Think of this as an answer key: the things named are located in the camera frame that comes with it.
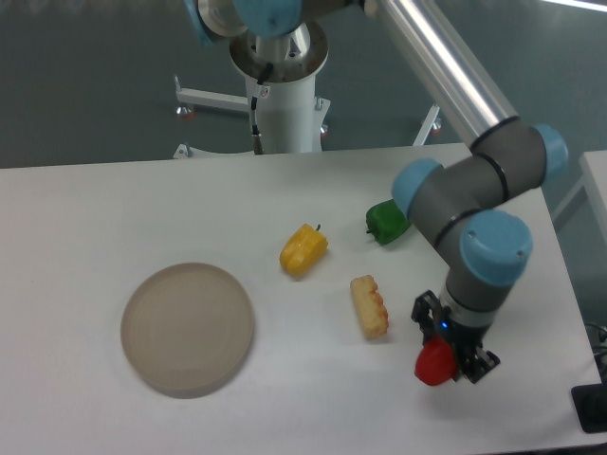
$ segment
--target metal stand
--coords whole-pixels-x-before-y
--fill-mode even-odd
[[[440,131],[442,120],[438,116],[439,112],[440,107],[438,107],[438,104],[433,104],[421,124],[419,133],[417,133],[417,137],[414,140],[414,145],[424,145],[430,133],[437,134]]]
[[[588,195],[581,177],[551,213],[554,230],[559,232],[587,199]]]

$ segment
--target round plate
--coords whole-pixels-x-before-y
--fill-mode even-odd
[[[175,398],[195,398],[236,372],[253,335],[243,286],[221,268],[179,264],[146,280],[129,300],[120,336],[139,375]]]

